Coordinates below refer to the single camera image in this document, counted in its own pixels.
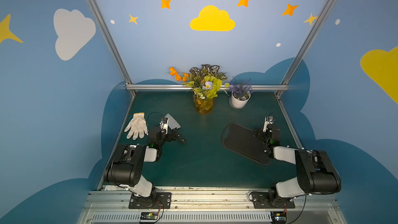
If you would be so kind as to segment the black cutting board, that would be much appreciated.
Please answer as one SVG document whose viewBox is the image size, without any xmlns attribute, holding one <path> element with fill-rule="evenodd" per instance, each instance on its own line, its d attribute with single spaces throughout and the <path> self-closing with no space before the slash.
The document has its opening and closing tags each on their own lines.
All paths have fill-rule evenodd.
<svg viewBox="0 0 398 224">
<path fill-rule="evenodd" d="M 263 149 L 263 141 L 254 137 L 253 133 L 253 130 L 239 124 L 228 124 L 222 131 L 221 144 L 229 151 L 262 166 L 267 166 L 271 159 Z"/>
</svg>

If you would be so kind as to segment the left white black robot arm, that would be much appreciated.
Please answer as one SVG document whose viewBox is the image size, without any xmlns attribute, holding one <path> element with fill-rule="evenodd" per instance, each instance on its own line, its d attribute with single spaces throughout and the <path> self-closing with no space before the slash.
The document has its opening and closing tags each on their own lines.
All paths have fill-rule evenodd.
<svg viewBox="0 0 398 224">
<path fill-rule="evenodd" d="M 104 171 L 104 182 L 126 188 L 139 198 L 154 198 L 155 186 L 143 176 L 144 163 L 159 161 L 163 145 L 176 140 L 183 144 L 187 141 L 177 128 L 167 131 L 152 127 L 146 144 L 117 145 Z"/>
</svg>

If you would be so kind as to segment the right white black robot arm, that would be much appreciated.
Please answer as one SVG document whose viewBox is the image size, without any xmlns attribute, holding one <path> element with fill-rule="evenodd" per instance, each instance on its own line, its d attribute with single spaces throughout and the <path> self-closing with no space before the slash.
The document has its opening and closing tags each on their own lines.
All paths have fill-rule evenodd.
<svg viewBox="0 0 398 224">
<path fill-rule="evenodd" d="M 280 145 L 280 130 L 273 124 L 255 129 L 254 137 L 263 141 L 264 152 L 270 159 L 295 165 L 296 177 L 281 181 L 268 190 L 268 199 L 292 199 L 305 195 L 331 195 L 340 192 L 342 181 L 326 151 L 284 147 Z"/>
</svg>

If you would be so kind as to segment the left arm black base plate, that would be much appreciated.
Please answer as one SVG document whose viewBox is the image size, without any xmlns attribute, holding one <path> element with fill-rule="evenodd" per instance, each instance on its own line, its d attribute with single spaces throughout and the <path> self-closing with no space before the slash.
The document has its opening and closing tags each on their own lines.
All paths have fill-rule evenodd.
<svg viewBox="0 0 398 224">
<path fill-rule="evenodd" d="M 172 201 L 171 192 L 153 192 L 149 197 L 131 195 L 129 209 L 170 209 Z"/>
</svg>

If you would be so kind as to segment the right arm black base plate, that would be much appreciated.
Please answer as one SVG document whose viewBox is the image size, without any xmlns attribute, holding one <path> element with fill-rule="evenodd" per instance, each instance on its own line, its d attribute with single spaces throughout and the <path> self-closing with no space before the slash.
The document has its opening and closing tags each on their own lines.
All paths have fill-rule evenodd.
<svg viewBox="0 0 398 224">
<path fill-rule="evenodd" d="M 295 208 L 293 199 L 281 198 L 268 192 L 252 191 L 249 194 L 249 200 L 253 203 L 255 209 L 266 208 Z"/>
</svg>

